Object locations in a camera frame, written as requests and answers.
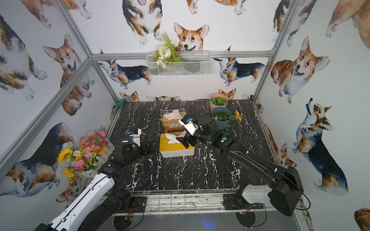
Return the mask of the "clear plastic tissue box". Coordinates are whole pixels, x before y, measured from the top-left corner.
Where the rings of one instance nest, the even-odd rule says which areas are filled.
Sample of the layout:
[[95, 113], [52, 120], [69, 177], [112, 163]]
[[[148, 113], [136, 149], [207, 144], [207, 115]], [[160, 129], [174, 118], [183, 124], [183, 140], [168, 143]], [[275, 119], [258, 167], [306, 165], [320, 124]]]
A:
[[184, 108], [174, 110], [163, 110], [161, 112], [161, 122], [166, 132], [180, 132], [185, 129], [180, 124], [180, 120], [187, 115]]

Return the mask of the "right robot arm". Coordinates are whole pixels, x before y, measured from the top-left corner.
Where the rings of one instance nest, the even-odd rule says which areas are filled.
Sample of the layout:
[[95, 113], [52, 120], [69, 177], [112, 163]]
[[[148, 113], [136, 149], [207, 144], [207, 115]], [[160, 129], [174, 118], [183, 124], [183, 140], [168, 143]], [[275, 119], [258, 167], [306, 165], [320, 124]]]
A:
[[265, 186], [247, 185], [242, 189], [241, 196], [246, 202], [272, 205], [285, 216], [293, 215], [304, 194], [299, 172], [295, 168], [284, 168], [249, 152], [241, 142], [220, 130], [210, 116], [195, 120], [184, 116], [179, 123], [186, 129], [184, 137], [178, 138], [185, 148], [205, 143], [263, 180]]

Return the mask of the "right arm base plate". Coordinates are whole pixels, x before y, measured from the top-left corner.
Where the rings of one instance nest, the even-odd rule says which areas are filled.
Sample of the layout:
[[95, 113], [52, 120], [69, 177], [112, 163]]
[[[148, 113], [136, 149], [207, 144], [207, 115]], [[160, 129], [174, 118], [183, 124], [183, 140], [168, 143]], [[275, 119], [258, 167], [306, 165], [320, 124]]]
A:
[[250, 204], [241, 195], [238, 194], [224, 194], [223, 205], [225, 207], [225, 210], [264, 209], [263, 204]]

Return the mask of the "light wooden slotted lid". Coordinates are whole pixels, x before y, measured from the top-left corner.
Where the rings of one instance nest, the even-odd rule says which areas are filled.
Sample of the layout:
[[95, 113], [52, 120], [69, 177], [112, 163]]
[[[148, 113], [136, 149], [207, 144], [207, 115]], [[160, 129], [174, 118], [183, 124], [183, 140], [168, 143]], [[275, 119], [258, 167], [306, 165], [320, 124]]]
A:
[[176, 122], [176, 121], [179, 121], [186, 114], [187, 114], [186, 112], [170, 112], [170, 113], [165, 113], [162, 116], [162, 122], [163, 123]]

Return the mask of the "white rectangular tissue box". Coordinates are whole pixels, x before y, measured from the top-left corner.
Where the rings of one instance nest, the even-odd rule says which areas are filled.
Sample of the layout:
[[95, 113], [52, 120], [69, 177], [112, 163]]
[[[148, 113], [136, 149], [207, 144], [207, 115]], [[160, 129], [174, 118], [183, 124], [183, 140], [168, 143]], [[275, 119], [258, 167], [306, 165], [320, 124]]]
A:
[[186, 157], [193, 156], [195, 153], [194, 150], [185, 150], [185, 151], [174, 151], [174, 152], [160, 152], [163, 158], [172, 158], [172, 157]]

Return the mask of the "orange tissue pack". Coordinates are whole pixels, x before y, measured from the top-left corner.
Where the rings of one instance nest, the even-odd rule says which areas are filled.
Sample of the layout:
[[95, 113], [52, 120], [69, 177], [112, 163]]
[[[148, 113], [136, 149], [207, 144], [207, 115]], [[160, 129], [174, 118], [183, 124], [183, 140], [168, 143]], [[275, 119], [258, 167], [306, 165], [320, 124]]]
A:
[[179, 144], [181, 143], [177, 138], [183, 138], [186, 135], [186, 131], [176, 135], [175, 133], [166, 133], [165, 136], [168, 139], [168, 144]]
[[163, 117], [167, 120], [180, 120], [183, 116], [178, 109], [175, 109], [170, 113], [164, 114]]

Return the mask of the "yellow wooden slotted lid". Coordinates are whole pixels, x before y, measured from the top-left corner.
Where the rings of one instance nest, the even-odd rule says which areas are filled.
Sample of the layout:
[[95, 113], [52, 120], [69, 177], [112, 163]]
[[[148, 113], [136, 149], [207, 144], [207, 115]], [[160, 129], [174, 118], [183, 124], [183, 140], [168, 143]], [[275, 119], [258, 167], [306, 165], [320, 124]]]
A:
[[165, 133], [160, 136], [160, 152], [174, 152], [174, 151], [185, 151], [185, 150], [194, 150], [195, 147], [189, 146], [187, 149], [181, 144], [168, 144], [168, 139], [165, 136]]

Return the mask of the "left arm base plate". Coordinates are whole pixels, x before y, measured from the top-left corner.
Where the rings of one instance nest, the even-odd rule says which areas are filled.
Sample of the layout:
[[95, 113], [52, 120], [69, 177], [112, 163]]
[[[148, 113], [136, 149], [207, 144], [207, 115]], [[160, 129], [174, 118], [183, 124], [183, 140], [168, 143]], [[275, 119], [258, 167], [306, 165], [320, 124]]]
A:
[[145, 196], [128, 196], [123, 199], [122, 204], [120, 205], [121, 212], [145, 212], [147, 204], [147, 197]]

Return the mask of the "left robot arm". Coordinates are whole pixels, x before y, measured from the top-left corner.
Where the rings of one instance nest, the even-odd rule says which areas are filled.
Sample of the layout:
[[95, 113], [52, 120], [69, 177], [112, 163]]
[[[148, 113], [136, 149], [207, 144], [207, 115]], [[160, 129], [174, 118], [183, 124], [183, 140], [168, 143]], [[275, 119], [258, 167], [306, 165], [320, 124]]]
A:
[[144, 213], [147, 198], [132, 197], [121, 184], [122, 171], [140, 163], [154, 152], [152, 142], [140, 138], [120, 139], [108, 160], [91, 183], [72, 204], [49, 224], [40, 224], [37, 231], [95, 231], [116, 213]]

